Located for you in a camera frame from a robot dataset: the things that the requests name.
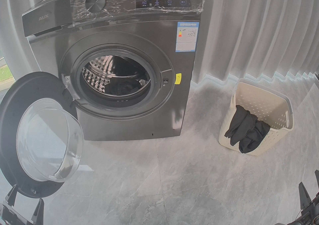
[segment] window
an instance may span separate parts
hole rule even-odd
[[[15,79],[4,59],[0,48],[0,100],[7,92],[7,89],[15,82]]]

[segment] marble floor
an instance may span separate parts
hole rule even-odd
[[[209,77],[191,85],[181,136],[89,142],[81,166],[44,199],[45,224],[273,225],[293,221],[298,183],[318,192],[319,81],[259,83],[288,96],[295,127],[259,157],[218,143],[235,81]],[[0,175],[0,196],[11,186]],[[15,209],[30,219],[36,199],[17,196]]]

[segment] black clothing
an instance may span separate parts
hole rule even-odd
[[[231,146],[239,142],[239,150],[241,153],[248,153],[255,150],[265,138],[270,130],[270,126],[258,120],[257,116],[250,114],[242,106],[236,105],[229,130],[225,133],[225,137],[230,138]]]

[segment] front-load washing machine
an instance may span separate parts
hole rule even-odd
[[[20,193],[51,195],[85,140],[181,133],[203,0],[43,0],[22,16],[41,69],[0,104],[0,167]]]

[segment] energy label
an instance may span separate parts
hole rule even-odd
[[[198,35],[199,22],[178,22],[176,52],[194,52]]]

